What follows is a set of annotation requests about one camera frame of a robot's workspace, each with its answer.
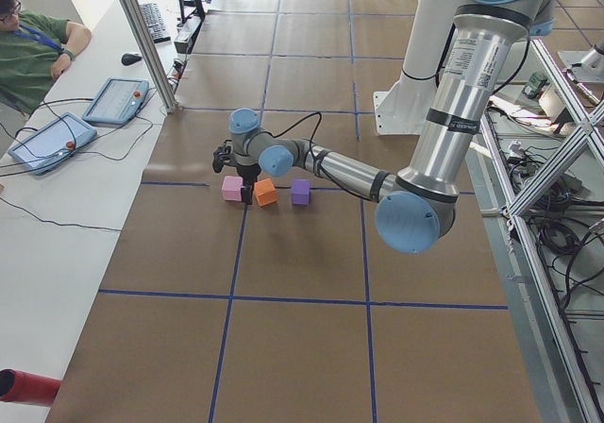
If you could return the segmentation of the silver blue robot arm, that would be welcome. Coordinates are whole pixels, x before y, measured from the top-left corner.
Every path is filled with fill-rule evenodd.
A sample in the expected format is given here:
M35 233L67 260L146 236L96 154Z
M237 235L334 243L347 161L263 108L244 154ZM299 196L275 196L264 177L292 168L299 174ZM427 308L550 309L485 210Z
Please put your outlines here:
M419 0L401 76L375 102L380 132L419 135L410 164L396 173L310 138L273 134L249 109L231 113L213 168L234 167L249 199L260 173L277 178L299 167L376 202L377 232L389 247L426 251L454 224L455 181L512 46L552 24L553 0Z

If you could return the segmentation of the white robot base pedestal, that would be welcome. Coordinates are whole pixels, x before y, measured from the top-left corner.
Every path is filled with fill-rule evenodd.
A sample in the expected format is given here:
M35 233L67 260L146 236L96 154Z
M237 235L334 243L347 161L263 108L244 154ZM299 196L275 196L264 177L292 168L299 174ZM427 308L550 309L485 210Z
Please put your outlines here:
M387 92L374 93L379 135L418 135L435 100L463 0L418 0L399 79Z

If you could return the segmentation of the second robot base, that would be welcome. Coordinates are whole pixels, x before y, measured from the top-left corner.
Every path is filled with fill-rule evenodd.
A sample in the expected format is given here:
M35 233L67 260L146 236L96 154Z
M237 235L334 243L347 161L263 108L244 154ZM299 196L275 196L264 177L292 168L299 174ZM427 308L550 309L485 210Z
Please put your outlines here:
M564 71L574 82L603 82L603 39L595 42L588 51L559 51Z

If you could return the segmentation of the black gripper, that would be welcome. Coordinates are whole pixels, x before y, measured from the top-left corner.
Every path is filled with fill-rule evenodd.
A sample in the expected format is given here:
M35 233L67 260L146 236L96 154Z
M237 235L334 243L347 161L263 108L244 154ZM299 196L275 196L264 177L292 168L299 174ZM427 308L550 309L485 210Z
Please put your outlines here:
M260 175L260 166L255 163L251 165L238 165L238 175L243 178L241 199L243 203L253 204L254 184Z

